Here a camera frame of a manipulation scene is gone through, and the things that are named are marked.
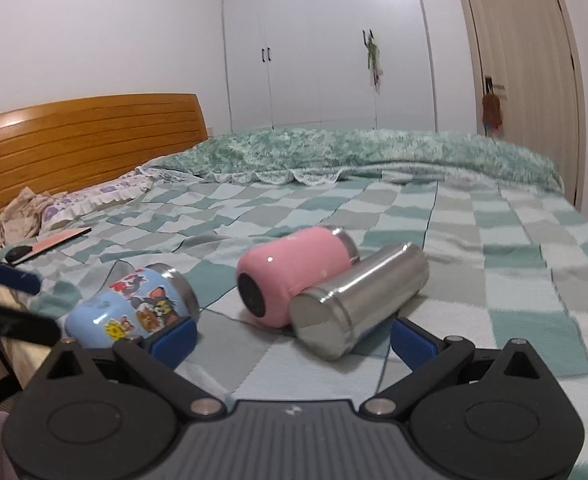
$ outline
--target blue gripper pad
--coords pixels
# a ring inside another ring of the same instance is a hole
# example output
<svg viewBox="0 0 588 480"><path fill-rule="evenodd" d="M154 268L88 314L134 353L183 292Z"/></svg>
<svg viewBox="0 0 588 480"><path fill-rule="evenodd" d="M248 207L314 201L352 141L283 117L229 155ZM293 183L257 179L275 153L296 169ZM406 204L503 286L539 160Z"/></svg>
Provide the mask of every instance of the blue gripper pad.
<svg viewBox="0 0 588 480"><path fill-rule="evenodd" d="M197 336L193 319L177 322L173 330L150 345L148 353L174 370L196 348Z"/></svg>
<svg viewBox="0 0 588 480"><path fill-rule="evenodd" d="M439 354L439 348L419 335L399 319L394 319L391 331L392 349L411 370L420 368Z"/></svg>

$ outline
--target stainless steel bottle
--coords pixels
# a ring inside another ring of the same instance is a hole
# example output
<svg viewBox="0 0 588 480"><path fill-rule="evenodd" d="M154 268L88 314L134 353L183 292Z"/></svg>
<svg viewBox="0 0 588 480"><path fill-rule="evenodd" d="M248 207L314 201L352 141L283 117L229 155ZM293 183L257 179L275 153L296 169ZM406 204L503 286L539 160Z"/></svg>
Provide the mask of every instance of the stainless steel bottle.
<svg viewBox="0 0 588 480"><path fill-rule="evenodd" d="M338 359L398 311L429 279L423 250L383 247L342 274L308 288L289 305L296 335L325 360Z"/></svg>

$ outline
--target hanging ornament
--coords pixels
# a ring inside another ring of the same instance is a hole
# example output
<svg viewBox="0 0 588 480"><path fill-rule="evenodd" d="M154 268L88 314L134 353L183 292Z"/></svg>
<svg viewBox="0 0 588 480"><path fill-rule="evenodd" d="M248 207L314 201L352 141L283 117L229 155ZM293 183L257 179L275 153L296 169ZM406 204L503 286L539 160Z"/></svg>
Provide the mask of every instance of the hanging ornament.
<svg viewBox="0 0 588 480"><path fill-rule="evenodd" d="M493 92L491 77L485 78L485 95L482 97L482 123L488 135L494 130L499 130L502 126L500 98Z"/></svg>
<svg viewBox="0 0 588 480"><path fill-rule="evenodd" d="M365 35L363 30L363 41L367 48L367 68L372 76L372 82L376 88L376 92L380 91L380 77L383 75L383 70L380 68L378 45L374 41L374 33L369 29L369 35Z"/></svg>

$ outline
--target metal lid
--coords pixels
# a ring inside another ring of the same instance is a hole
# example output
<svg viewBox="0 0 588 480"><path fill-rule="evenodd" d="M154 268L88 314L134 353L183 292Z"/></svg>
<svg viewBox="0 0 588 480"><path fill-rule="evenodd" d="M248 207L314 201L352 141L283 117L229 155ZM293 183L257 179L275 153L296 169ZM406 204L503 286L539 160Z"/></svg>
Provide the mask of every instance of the metal lid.
<svg viewBox="0 0 588 480"><path fill-rule="evenodd" d="M359 248L356 247L354 240L351 239L351 236L347 234L346 230L335 225L322 225L321 227L329 229L331 234L333 234L335 237L338 237L339 240L343 242L343 245L347 250L347 254L349 254L349 261L352 265L360 261Z"/></svg>
<svg viewBox="0 0 588 480"><path fill-rule="evenodd" d="M289 302L289 315L296 336L323 359L338 359L354 343L349 317L333 292L308 288Z"/></svg>
<svg viewBox="0 0 588 480"><path fill-rule="evenodd" d="M165 280L169 281L173 288L176 289L176 292L179 293L181 300L187 307L187 312L194 320L194 322L199 321L200 317L200 308L199 308L199 300L196 299L196 294L194 294L194 289L191 288L189 282L184 278L184 276L173 267L170 267L167 264L151 264L146 267L147 269L155 270L158 272Z"/></svg>

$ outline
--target checkered blanket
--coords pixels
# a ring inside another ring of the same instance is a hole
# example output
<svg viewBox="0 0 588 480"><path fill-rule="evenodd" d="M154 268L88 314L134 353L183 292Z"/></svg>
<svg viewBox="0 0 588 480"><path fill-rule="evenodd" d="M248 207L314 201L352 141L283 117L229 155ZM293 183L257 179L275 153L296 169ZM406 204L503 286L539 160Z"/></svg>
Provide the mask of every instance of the checkered blanket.
<svg viewBox="0 0 588 480"><path fill-rule="evenodd" d="M347 397L358 406L409 373L390 349L391 320L327 363L290 331L254 325L235 288L245 251L319 223L346 228L363 255L390 242L423 246L431 276L401 312L426 330L481 348L531 341L584 421L571 478L588 478L588 222L556 194L382 178L314 187L159 183L84 217L76 225L91 225L90 234L26 264L45 290L30 308L62 322L131 270L164 262L189 280L203 308L199 344L180 375L228 402Z"/></svg>

